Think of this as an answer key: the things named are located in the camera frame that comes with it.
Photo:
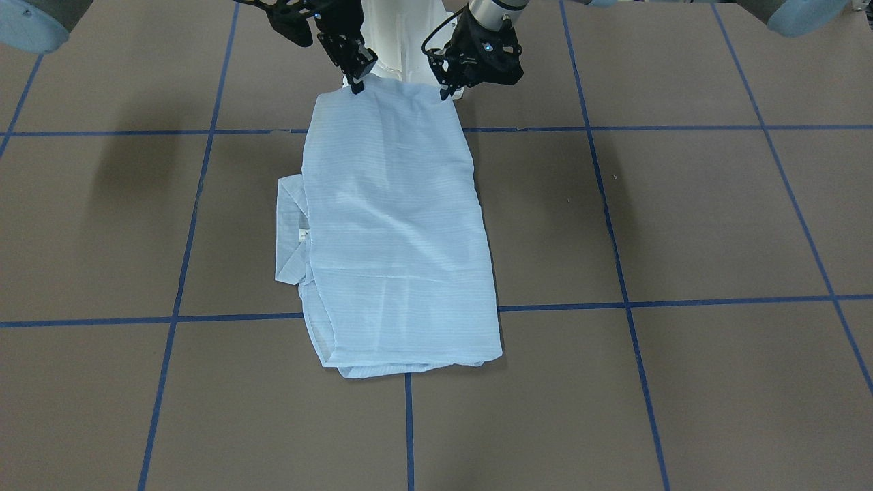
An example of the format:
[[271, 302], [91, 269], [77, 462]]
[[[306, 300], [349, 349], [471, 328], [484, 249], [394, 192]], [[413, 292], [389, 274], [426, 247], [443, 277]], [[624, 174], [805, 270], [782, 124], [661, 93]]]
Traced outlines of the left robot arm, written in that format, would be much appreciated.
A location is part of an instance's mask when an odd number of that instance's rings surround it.
[[[442, 100], [482, 83], [514, 86], [524, 75], [516, 25], [527, 1], [468, 1], [421, 44]], [[845, 1], [739, 1], [739, 6], [780, 36], [816, 31], [844, 9]]]

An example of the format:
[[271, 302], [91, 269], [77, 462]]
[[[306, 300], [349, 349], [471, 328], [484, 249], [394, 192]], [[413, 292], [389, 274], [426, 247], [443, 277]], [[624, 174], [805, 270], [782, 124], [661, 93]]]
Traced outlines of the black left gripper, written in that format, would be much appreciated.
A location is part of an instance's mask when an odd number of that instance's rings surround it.
[[499, 21], [498, 31], [491, 31], [464, 7], [452, 22], [454, 29], [443, 53], [427, 54], [441, 100], [461, 98], [465, 87], [481, 83], [514, 86], [521, 80], [522, 47], [510, 20]]

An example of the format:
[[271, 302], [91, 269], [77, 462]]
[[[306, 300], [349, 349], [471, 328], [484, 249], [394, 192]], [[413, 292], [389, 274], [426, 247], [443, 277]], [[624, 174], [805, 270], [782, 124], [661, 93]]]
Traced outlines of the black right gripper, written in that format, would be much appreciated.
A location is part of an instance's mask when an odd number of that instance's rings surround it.
[[378, 55], [365, 46], [361, 28], [364, 15], [361, 1], [238, 1], [265, 13], [272, 30], [300, 47], [314, 43], [311, 22], [317, 38], [335, 66], [346, 78], [352, 94], [365, 89], [363, 78], [374, 68]]

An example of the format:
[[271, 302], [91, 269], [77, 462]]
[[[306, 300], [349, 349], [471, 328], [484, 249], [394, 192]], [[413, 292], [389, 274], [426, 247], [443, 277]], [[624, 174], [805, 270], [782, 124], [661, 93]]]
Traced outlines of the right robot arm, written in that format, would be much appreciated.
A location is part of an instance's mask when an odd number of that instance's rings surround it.
[[[272, 31], [302, 48], [315, 41], [354, 94], [378, 60], [363, 36], [361, 1], [240, 1], [264, 13]], [[23, 52], [56, 52], [91, 8], [91, 1], [3, 1], [1, 40]]]

